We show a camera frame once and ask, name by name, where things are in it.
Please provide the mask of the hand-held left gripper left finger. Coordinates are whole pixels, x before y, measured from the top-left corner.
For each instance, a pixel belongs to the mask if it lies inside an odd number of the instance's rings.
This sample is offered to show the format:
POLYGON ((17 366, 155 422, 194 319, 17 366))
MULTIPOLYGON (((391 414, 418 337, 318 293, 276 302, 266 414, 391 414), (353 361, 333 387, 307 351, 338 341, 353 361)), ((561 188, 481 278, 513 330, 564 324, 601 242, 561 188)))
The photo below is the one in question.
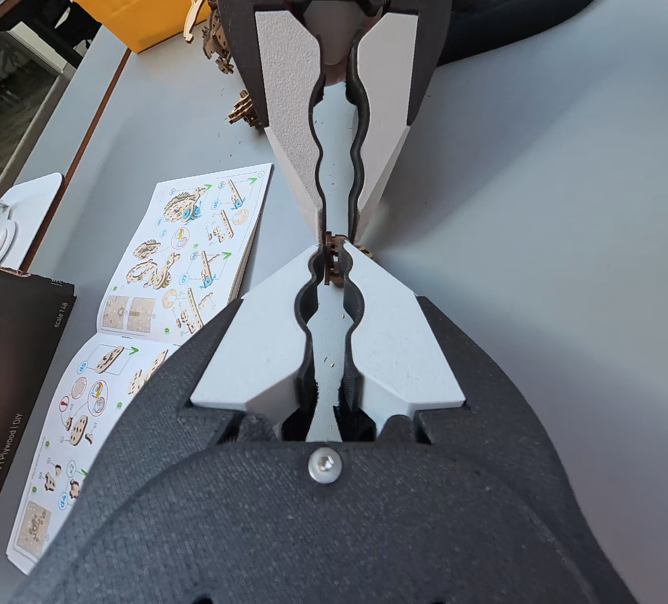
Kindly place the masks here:
POLYGON ((262 414, 305 440, 318 399, 308 322, 319 307, 321 246, 310 246, 240 299, 190 396, 192 405, 262 414))

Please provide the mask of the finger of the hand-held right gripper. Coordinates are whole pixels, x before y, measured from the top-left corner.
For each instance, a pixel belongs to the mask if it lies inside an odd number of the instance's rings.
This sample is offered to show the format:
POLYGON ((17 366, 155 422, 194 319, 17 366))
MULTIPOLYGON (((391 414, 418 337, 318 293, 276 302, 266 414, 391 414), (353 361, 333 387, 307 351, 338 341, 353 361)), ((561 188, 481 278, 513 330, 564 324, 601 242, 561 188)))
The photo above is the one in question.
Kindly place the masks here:
POLYGON ((352 241, 358 241, 368 227, 409 132, 417 26, 417 15, 386 13, 355 41, 350 54, 347 86, 358 113, 351 147, 352 241))
POLYGON ((266 133, 315 242, 322 244, 326 209, 319 185, 321 144, 313 107, 324 82, 321 44, 288 10, 255 13, 269 115, 266 133))

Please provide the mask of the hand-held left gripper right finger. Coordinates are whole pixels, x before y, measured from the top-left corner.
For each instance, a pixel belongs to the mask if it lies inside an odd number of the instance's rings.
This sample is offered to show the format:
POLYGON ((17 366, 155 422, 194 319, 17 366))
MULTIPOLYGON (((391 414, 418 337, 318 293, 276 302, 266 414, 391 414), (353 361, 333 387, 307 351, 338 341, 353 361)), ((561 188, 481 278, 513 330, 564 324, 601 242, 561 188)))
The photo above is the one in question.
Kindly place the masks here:
POLYGON ((341 437, 374 438, 394 416, 466 398, 412 290, 352 243, 341 245, 345 337, 341 437))

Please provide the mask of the small wooden gear assembly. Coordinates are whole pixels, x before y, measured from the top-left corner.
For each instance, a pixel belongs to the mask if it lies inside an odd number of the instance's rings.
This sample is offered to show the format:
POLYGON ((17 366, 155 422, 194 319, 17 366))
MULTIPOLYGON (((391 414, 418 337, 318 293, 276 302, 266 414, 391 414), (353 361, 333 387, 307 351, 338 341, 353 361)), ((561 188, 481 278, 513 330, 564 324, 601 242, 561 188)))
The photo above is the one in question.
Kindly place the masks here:
POLYGON ((335 285, 339 288, 344 287, 344 279, 341 275, 339 266, 339 248, 349 241, 343 234, 334 235, 330 231, 326 232, 324 245, 324 283, 325 285, 335 285))

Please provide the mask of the grey desk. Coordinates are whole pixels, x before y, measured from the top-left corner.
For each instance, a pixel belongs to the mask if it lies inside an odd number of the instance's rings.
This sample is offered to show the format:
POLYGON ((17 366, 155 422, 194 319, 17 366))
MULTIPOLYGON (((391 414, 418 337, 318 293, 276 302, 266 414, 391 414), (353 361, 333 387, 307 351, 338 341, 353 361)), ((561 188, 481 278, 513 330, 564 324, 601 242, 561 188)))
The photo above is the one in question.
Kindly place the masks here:
MULTIPOLYGON (((157 182, 268 163, 230 125, 244 85, 178 35, 129 54, 101 29, 19 175, 71 178, 30 271, 78 298, 1 497, 5 554, 46 410, 96 329, 157 182), (83 145, 119 71, 88 145, 83 145)), ((591 529, 643 603, 667 599, 667 0, 440 67, 363 244, 522 391, 591 529)))

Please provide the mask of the small wooden part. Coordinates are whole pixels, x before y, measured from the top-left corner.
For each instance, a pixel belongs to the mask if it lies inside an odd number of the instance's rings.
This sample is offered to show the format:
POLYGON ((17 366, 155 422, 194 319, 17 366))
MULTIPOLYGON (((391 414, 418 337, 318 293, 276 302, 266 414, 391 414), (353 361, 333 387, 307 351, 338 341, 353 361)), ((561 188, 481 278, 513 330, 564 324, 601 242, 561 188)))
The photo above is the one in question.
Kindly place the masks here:
POLYGON ((246 89, 241 90, 239 96, 240 98, 228 115, 229 124, 236 124, 243 121, 251 128, 262 128, 262 121, 255 110, 248 91, 246 89))

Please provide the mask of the wooden model assembly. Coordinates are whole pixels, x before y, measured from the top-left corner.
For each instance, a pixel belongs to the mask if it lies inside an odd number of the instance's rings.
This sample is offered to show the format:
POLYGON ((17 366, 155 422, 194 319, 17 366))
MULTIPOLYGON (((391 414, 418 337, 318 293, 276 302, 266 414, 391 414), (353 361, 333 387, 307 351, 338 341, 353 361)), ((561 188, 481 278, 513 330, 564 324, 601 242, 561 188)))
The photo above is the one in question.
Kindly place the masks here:
POLYGON ((206 0, 210 8, 210 15, 203 29, 203 52, 207 59, 217 55, 216 64, 223 74, 234 72, 231 63, 232 55, 222 28, 221 16, 218 11, 218 0, 206 0))

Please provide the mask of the curved plywood piece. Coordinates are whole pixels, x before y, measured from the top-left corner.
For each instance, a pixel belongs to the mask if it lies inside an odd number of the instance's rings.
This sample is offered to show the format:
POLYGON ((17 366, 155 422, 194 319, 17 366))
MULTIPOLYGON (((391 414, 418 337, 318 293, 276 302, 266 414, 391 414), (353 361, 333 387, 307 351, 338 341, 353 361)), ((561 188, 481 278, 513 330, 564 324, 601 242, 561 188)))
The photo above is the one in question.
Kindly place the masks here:
POLYGON ((193 29, 198 23, 198 15, 204 7, 206 0, 190 0, 190 7, 184 22, 183 37, 186 43, 190 44, 194 40, 193 29))

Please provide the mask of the white instruction booklet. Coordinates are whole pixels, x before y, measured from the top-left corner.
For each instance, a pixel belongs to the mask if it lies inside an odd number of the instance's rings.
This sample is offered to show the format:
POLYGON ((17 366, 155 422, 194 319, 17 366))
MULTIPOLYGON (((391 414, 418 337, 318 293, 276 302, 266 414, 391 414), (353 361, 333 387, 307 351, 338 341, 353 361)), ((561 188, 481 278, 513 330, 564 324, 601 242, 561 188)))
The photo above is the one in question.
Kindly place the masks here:
POLYGON ((7 545, 29 574, 70 514, 128 404, 238 290, 272 164, 158 183, 49 403, 7 545))

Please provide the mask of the black model kit box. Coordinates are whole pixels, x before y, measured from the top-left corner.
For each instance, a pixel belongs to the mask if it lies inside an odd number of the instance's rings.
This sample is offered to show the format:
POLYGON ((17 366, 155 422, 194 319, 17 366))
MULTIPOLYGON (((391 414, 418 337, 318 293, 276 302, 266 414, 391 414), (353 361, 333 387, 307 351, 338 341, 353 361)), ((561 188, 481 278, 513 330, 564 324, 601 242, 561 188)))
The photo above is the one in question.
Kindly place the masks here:
POLYGON ((1 268, 1 485, 75 300, 70 283, 1 268))

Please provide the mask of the white flat stand base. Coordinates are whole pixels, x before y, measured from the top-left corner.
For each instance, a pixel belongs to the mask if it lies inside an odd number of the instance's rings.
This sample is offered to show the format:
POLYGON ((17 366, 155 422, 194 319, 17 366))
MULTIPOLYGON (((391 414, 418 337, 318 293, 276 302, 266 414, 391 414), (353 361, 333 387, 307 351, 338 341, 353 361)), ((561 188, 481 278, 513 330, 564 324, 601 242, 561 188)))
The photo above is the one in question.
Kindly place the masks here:
POLYGON ((62 180, 60 173, 45 175, 1 197, 1 266, 19 270, 62 180))

